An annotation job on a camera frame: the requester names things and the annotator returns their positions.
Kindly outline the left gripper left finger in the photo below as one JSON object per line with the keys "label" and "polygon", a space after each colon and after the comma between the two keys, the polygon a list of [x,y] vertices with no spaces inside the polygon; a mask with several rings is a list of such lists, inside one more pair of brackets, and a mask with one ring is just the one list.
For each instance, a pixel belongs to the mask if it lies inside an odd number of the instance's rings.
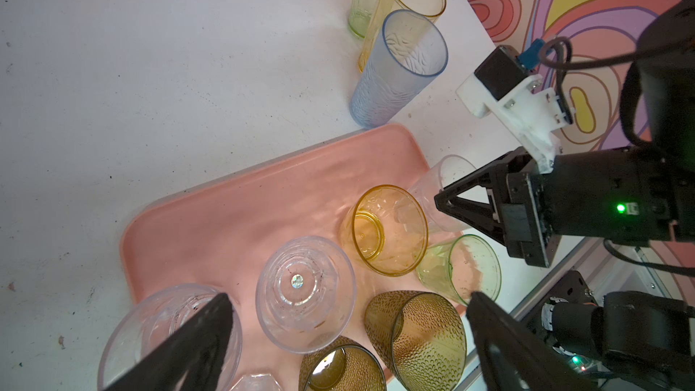
{"label": "left gripper left finger", "polygon": [[215,390],[233,331],[233,304],[219,293],[110,390]]}

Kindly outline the pink plastic tray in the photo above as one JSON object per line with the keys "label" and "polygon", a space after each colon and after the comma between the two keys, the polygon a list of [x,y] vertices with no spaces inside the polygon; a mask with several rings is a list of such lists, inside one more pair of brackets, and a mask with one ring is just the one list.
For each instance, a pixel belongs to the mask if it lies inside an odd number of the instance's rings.
{"label": "pink plastic tray", "polygon": [[132,298],[181,283],[228,293],[243,330],[238,375],[268,373],[295,390],[302,356],[276,346],[257,318],[266,262],[299,237],[338,240],[341,221],[367,190],[409,188],[429,168],[410,131],[390,124],[176,195],[138,215],[122,237]]}

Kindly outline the amber glass row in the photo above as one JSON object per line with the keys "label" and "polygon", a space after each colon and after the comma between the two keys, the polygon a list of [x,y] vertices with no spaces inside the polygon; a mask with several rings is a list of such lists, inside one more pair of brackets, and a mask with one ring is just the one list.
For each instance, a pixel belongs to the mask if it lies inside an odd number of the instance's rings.
{"label": "amber glass row", "polygon": [[417,200],[403,188],[374,186],[347,211],[338,241],[355,264],[400,277],[422,262],[429,244],[428,221]]}

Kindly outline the blue tinted glass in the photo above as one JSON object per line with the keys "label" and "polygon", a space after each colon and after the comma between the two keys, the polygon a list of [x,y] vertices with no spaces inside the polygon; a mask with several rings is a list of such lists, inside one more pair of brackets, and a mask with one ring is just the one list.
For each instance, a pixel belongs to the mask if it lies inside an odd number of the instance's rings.
{"label": "blue tinted glass", "polygon": [[396,10],[384,20],[349,103],[361,128],[387,124],[449,63],[440,30],[426,17]]}

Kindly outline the olive glass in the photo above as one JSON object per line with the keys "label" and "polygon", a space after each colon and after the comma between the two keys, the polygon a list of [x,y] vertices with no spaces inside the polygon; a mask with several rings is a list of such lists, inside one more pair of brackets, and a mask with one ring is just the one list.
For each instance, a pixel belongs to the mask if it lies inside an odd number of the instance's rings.
{"label": "olive glass", "polygon": [[364,327],[387,368],[407,390],[453,390],[466,364],[463,322],[428,291],[388,291],[367,304]]}

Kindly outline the light green glass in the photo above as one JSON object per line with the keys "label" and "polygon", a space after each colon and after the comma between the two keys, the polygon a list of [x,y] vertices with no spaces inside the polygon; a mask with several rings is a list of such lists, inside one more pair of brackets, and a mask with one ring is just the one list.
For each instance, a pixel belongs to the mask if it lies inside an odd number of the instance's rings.
{"label": "light green glass", "polygon": [[425,288],[465,306],[476,291],[492,300],[501,292],[499,258],[478,235],[462,235],[429,247],[416,274]]}

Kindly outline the brown glass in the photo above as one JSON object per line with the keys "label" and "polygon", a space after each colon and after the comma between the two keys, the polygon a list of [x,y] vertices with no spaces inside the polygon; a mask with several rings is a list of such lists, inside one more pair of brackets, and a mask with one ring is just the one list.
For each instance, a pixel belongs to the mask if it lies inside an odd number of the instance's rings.
{"label": "brown glass", "polygon": [[386,390],[387,380],[368,349],[340,336],[329,346],[303,357],[298,389]]}

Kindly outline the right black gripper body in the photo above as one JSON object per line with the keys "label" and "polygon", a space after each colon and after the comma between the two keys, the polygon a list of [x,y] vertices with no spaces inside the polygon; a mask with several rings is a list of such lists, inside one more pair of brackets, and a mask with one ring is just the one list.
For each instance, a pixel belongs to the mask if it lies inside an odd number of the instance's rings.
{"label": "right black gripper body", "polygon": [[495,239],[547,267],[563,235],[614,244],[694,239],[694,174],[645,148],[559,156],[548,174],[523,149],[490,164]]}

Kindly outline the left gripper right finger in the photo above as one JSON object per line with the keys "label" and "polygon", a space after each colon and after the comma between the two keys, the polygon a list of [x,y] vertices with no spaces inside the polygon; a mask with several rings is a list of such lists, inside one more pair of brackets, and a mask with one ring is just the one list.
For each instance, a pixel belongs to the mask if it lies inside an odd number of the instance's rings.
{"label": "left gripper right finger", "polygon": [[466,317],[490,390],[596,390],[486,294],[476,291]]}

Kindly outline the clear glass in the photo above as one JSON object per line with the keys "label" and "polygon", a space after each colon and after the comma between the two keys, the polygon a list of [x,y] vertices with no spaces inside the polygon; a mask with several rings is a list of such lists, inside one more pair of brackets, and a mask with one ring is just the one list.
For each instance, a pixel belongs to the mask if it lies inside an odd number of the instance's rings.
{"label": "clear glass", "polygon": [[[180,284],[151,295],[121,321],[102,353],[97,389],[108,386],[144,360],[156,347],[182,328],[215,295],[222,293],[200,284]],[[233,304],[233,331],[229,338],[221,376],[215,390],[229,390],[242,355],[242,325]]]}
{"label": "clear glass", "polygon": [[409,188],[408,193],[417,200],[425,212],[431,234],[455,233],[469,228],[468,224],[439,211],[435,205],[434,197],[446,186],[472,174],[475,170],[476,167],[467,159],[457,155],[448,155],[443,157]]}
{"label": "clear glass", "polygon": [[311,235],[284,244],[267,261],[255,292],[257,318],[281,349],[309,354],[345,331],[357,301],[355,271],[331,240]]}
{"label": "clear glass", "polygon": [[271,374],[247,374],[239,378],[231,391],[282,391],[282,387]]}

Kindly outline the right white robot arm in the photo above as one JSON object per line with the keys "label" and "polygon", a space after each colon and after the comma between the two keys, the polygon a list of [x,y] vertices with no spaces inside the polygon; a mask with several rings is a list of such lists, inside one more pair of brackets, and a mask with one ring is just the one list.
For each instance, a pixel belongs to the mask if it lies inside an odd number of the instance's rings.
{"label": "right white robot arm", "polygon": [[[572,123],[560,84],[534,92],[534,69],[568,72],[626,64],[618,113],[623,148],[564,155],[554,131]],[[495,115],[519,141],[445,186],[436,208],[503,244],[526,264],[548,267],[564,235],[623,245],[694,238],[694,0],[682,0],[639,36],[635,50],[576,62],[570,40],[524,52],[496,48],[459,98],[476,117]],[[552,289],[529,323],[475,291],[467,318],[490,390],[596,390],[620,379],[645,390],[691,390],[694,309],[640,291],[576,299],[578,284]]]}

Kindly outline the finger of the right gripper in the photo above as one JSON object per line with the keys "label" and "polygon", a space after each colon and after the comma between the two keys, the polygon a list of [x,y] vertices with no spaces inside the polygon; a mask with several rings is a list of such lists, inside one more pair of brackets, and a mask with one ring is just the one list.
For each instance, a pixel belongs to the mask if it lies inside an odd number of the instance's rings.
{"label": "finger of the right gripper", "polygon": [[530,163],[530,154],[523,147],[509,151],[474,172],[446,186],[435,197],[436,208],[441,212],[463,210],[464,195],[474,188],[490,192],[490,208],[511,203],[508,175],[521,172]]}
{"label": "finger of the right gripper", "polygon": [[451,215],[436,210],[434,212],[434,223],[437,228],[443,232],[462,232],[468,228],[473,228],[495,240],[498,244],[506,244],[504,226],[497,212],[469,212],[468,216],[471,216],[472,220],[466,219],[461,221]]}

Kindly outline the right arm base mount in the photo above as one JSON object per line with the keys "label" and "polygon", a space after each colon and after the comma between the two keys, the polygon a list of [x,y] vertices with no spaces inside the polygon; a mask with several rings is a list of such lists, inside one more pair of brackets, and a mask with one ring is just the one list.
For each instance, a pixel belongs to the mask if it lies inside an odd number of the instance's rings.
{"label": "right arm base mount", "polygon": [[603,308],[584,277],[569,271],[521,320],[531,333],[559,356],[601,360]]}

